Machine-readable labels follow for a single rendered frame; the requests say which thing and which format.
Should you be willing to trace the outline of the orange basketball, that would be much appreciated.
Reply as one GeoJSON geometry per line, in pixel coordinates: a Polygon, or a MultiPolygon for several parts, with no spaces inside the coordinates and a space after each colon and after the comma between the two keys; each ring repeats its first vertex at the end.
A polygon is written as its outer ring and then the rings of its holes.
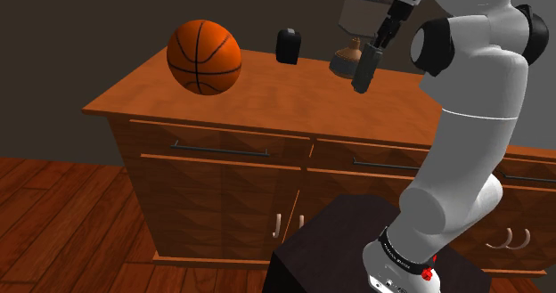
{"type": "Polygon", "coordinates": [[[200,95],[229,90],[241,73],[241,49],[233,35],[210,20],[190,20],[179,26],[167,46],[167,63],[174,79],[200,95]]]}

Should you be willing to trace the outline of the table lamp with brown base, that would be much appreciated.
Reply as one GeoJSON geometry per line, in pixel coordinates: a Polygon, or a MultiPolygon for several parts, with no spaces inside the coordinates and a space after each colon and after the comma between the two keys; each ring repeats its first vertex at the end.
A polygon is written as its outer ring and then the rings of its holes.
{"type": "Polygon", "coordinates": [[[338,26],[350,36],[347,47],[339,49],[329,69],[338,77],[351,79],[362,55],[361,42],[373,42],[389,7],[386,0],[344,0],[338,26]]]}

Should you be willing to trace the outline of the wooden sideboard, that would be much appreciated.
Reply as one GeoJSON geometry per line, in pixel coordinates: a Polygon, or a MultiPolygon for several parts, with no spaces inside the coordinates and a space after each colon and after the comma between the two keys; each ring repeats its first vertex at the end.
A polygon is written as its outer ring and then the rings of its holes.
{"type": "Polygon", "coordinates": [[[429,152],[441,109],[419,76],[379,70],[358,94],[324,61],[241,57],[222,94],[157,53],[84,107],[109,120],[158,263],[264,268],[340,194],[396,203],[429,152]]]}

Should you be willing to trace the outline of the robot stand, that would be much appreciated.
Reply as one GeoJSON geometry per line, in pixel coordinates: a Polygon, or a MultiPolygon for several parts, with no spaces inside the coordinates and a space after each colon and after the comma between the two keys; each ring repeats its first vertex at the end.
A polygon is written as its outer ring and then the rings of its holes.
{"type": "Polygon", "coordinates": [[[399,213],[379,196],[338,196],[274,250],[262,293],[379,293],[362,254],[399,213]]]}

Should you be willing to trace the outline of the black rounded box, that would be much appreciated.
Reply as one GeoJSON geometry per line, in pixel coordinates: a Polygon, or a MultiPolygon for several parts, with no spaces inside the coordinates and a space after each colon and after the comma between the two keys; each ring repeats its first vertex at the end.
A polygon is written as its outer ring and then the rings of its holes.
{"type": "Polygon", "coordinates": [[[293,28],[282,29],[278,32],[275,58],[280,63],[296,65],[298,63],[301,46],[301,35],[293,28]]]}

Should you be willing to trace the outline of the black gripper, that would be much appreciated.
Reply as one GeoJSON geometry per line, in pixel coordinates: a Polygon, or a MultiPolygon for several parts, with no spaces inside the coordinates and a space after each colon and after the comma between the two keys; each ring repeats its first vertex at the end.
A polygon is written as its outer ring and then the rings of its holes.
{"type": "Polygon", "coordinates": [[[373,45],[385,49],[397,35],[401,23],[407,21],[413,12],[414,5],[394,0],[387,12],[387,18],[381,23],[373,45]]]}

